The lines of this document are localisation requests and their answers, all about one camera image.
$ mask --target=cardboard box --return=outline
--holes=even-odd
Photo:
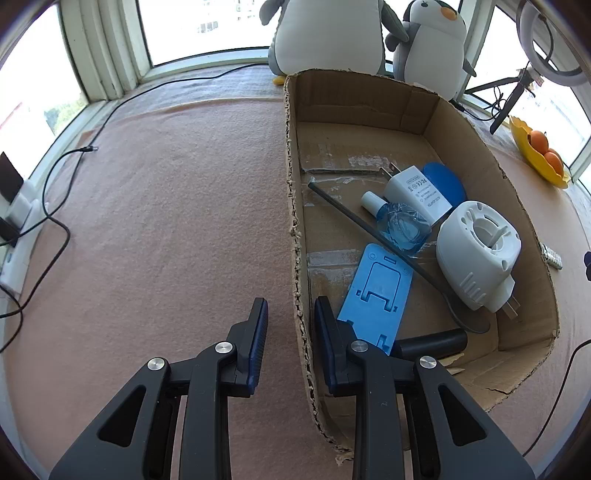
[[[462,181],[468,198],[490,205],[510,221],[522,249],[513,270],[519,316],[484,307],[491,329],[469,334],[455,375],[485,409],[506,398],[550,353],[558,332],[556,296],[530,218],[498,162],[470,123],[435,93],[385,77],[309,70],[285,84],[287,175],[291,227],[294,314],[311,412],[322,435],[337,450],[352,451],[355,399],[333,398],[322,376],[311,328],[316,297],[327,295],[338,314],[365,245],[373,238],[313,193],[314,178],[368,222],[363,193],[383,192],[380,167],[400,169],[441,161]],[[443,279],[435,256],[438,225],[418,254]],[[456,328],[443,298],[417,274],[397,338]]]

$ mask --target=black charger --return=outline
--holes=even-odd
[[[0,153],[0,194],[8,203],[14,201],[23,182],[24,179],[14,168],[8,156],[4,152]],[[10,242],[12,247],[16,246],[18,240],[18,231],[4,218],[0,218],[0,238]]]

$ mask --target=penguin plush toy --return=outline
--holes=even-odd
[[[259,11],[262,24],[280,8],[269,48],[269,67],[279,77],[307,69],[386,75],[381,25],[393,40],[408,41],[384,0],[266,0]]]
[[[394,52],[394,78],[418,83],[445,100],[456,94],[462,70],[476,72],[464,56],[466,24],[441,0],[413,0],[402,18],[408,41],[388,34],[386,47]]]

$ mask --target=small glass bottle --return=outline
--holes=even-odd
[[[361,205],[376,218],[380,233],[409,255],[417,253],[431,235],[429,222],[406,203],[388,203],[366,192]]]

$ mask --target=white bottle cap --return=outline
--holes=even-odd
[[[377,216],[381,207],[387,202],[381,199],[373,192],[365,192],[361,197],[361,206],[365,208],[373,216]]]

